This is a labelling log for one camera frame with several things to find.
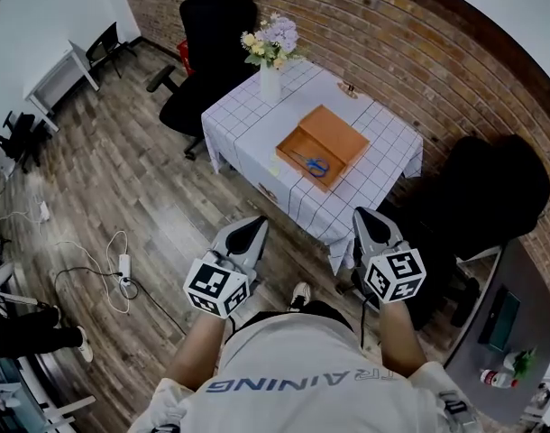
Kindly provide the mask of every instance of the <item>bottle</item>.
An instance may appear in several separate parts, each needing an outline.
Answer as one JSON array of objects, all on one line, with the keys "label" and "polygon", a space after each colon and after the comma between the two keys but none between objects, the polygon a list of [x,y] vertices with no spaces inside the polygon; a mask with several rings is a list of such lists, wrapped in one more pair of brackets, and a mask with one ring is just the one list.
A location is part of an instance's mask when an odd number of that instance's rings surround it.
[{"label": "bottle", "polygon": [[490,370],[481,371],[480,380],[496,388],[515,388],[518,385],[518,380],[514,379],[511,373]]}]

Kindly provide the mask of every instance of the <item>brown box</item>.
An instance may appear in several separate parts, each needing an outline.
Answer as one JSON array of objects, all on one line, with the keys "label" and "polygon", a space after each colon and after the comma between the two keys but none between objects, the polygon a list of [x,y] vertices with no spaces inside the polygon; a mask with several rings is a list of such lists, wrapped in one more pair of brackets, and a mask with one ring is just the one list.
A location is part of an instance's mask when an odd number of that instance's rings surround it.
[{"label": "brown box", "polygon": [[[295,130],[279,143],[276,153],[327,192],[345,169],[363,154],[368,144],[367,138],[321,105],[299,121]],[[308,159],[323,159],[329,170],[324,177],[314,177],[309,173],[307,163],[295,152]]]}]

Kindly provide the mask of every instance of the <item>white sneaker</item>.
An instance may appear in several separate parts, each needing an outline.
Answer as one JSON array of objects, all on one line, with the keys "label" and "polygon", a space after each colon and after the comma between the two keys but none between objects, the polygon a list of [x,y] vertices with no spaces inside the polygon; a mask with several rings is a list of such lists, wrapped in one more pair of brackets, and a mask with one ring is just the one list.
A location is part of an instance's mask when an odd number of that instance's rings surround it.
[{"label": "white sneaker", "polygon": [[93,361],[93,348],[88,343],[87,332],[81,326],[77,326],[77,329],[80,330],[80,333],[83,336],[83,344],[78,348],[78,351],[83,355],[83,359],[88,363]]},{"label": "white sneaker", "polygon": [[60,311],[60,308],[57,305],[53,305],[53,308],[55,308],[59,312],[59,320],[57,321],[57,324],[55,324],[54,328],[60,328],[60,320],[62,319],[62,312]]},{"label": "white sneaker", "polygon": [[306,282],[300,282],[293,289],[293,298],[287,311],[297,313],[311,300],[311,287]]}]

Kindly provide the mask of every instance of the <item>scissors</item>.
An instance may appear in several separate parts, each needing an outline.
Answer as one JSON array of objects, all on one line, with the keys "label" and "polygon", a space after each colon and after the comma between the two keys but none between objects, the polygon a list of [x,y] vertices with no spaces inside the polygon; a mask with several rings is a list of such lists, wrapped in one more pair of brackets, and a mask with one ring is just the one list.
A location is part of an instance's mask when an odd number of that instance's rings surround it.
[{"label": "scissors", "polygon": [[323,178],[327,174],[327,171],[329,170],[329,164],[324,159],[321,159],[319,157],[315,157],[315,159],[310,159],[308,157],[305,157],[299,154],[298,152],[295,152],[295,151],[291,151],[291,152],[296,154],[305,162],[305,164],[307,165],[307,170],[314,177]]}]

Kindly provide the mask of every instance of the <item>white tablecloth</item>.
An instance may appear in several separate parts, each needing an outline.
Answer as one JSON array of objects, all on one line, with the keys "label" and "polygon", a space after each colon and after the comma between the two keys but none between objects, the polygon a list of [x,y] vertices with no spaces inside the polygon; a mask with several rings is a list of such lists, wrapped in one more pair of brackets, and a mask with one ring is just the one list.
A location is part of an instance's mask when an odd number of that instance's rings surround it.
[{"label": "white tablecloth", "polygon": [[[353,210],[377,208],[401,173],[421,173],[421,136],[385,106],[366,95],[348,97],[341,79],[306,61],[281,70],[277,104],[261,101],[259,74],[221,98],[202,116],[215,171],[228,161],[271,202],[329,246],[329,261],[353,267]],[[275,147],[298,121],[323,104],[370,140],[365,154],[324,193],[280,159]]]}]

